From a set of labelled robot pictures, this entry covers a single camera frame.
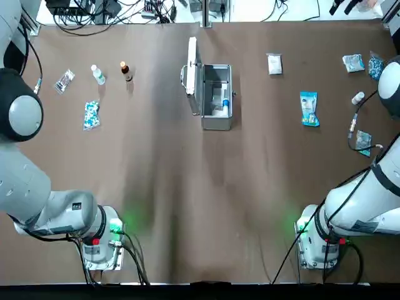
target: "small packet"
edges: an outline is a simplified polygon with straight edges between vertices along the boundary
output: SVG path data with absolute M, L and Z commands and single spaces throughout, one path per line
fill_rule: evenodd
M 371 58 L 368 61 L 368 73 L 372 79 L 379 80 L 383 72 L 384 60 L 376 53 L 371 53 Z
M 348 73 L 365 70 L 361 54 L 345 55 L 342 59 Z
M 269 75 L 282 74 L 282 54 L 267 53 Z
M 357 141 L 356 141 L 356 149 L 362 149 L 362 148 L 367 148 L 371 146 L 371 140 L 372 136 L 366 132 L 363 132 L 361 130 L 357 131 Z M 359 151 L 361 154 L 371 157 L 371 150 L 362 150 Z
M 62 75 L 62 77 L 55 83 L 54 87 L 56 88 L 56 91 L 61 95 L 69 86 L 74 77 L 75 74 L 70 69 L 68 69 L 64 73 L 64 75 Z
M 85 104 L 85 118 L 83 122 L 83 130 L 90 130 L 100 125 L 98 112 L 99 112 L 98 101 L 91 101 Z
M 319 120 L 315 115 L 315 110 L 317 107 L 317 92 L 300 92 L 300 103 L 302 111 L 302 124 L 305 126 L 318 127 Z

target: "brown table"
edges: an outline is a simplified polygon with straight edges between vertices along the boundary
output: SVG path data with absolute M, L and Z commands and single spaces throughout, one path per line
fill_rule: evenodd
M 229 132 L 202 131 L 191 115 L 179 83 L 191 36 L 204 63 L 232 65 L 237 98 Z M 44 70 L 44 126 L 21 149 L 53 189 L 88 189 L 100 204 L 114 206 L 142 241 L 150 280 L 173 283 L 268 282 L 261 251 L 274 277 L 304 207 L 371 162 L 348 149 L 346 134 L 351 98 L 369 94 L 376 82 L 367 72 L 348 74 L 342 56 L 361 53 L 367 63 L 370 50 L 395 55 L 379 21 L 114 26 L 91 37 L 46 26 L 34 45 Z M 266 53 L 282 53 L 282 76 L 268 75 Z M 134 67 L 132 90 L 121 60 Z M 91 64 L 107 76 L 103 89 Z M 53 84 L 66 69 L 76 78 L 59 96 Z M 24 78 L 34 86 L 37 76 L 31 55 Z M 319 128 L 301 124 L 302 90 L 318 92 Z M 101 126 L 84 132 L 84 103 L 97 98 Z M 363 107 L 358 128 L 382 144 L 400 130 L 377 98 Z M 0 222 L 1 284 L 83 281 L 73 244 L 45 244 L 17 235 L 6 217 Z M 366 261 L 363 281 L 399 281 L 398 237 L 356 243 Z M 351 282 L 357 267 L 349 251 L 331 280 Z M 103 277 L 137 281 L 128 256 L 123 271 Z M 278 280 L 296 278 L 293 252 Z M 304 282 L 320 278 L 301 271 Z

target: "white bottle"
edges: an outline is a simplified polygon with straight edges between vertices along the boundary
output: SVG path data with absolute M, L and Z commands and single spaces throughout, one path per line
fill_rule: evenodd
M 363 92 L 358 92 L 352 99 L 351 102 L 354 105 L 357 105 L 361 100 L 363 100 L 365 97 L 365 94 Z
M 228 116 L 229 115 L 229 101 L 228 100 L 224 100 L 222 102 L 222 114 L 224 116 Z
M 96 78 L 96 81 L 99 85 L 102 86 L 104 83 L 106 83 L 106 78 L 102 74 L 101 70 L 95 64 L 92 65 L 91 69 L 93 72 L 93 77 Z

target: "small box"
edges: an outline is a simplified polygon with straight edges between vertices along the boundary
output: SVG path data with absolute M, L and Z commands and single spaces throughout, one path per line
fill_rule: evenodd
M 187 65 L 181 70 L 181 84 L 193 115 L 201 116 L 203 129 L 230 130 L 234 98 L 232 67 L 228 64 L 202 64 L 195 37 L 189 39 Z M 227 114 L 224 114 L 226 101 L 229 105 Z

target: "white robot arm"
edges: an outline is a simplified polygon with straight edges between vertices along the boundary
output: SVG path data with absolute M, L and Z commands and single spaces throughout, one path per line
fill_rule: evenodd
M 400 117 L 400 57 L 389 61 L 382 72 L 378 94 L 390 115 Z M 400 234 L 399 135 L 371 167 L 331 190 L 322 206 L 307 206 L 295 230 L 301 233 L 297 246 L 301 266 L 307 269 L 323 269 L 325 259 L 325 268 L 335 266 L 340 238 Z
M 20 234 L 69 234 L 83 241 L 89 269 L 120 269 L 122 221 L 87 191 L 52 191 L 51 181 L 22 154 L 15 142 L 33 138 L 43 124 L 38 96 L 19 74 L 4 68 L 3 57 L 21 18 L 18 0 L 0 1 L 0 210 Z

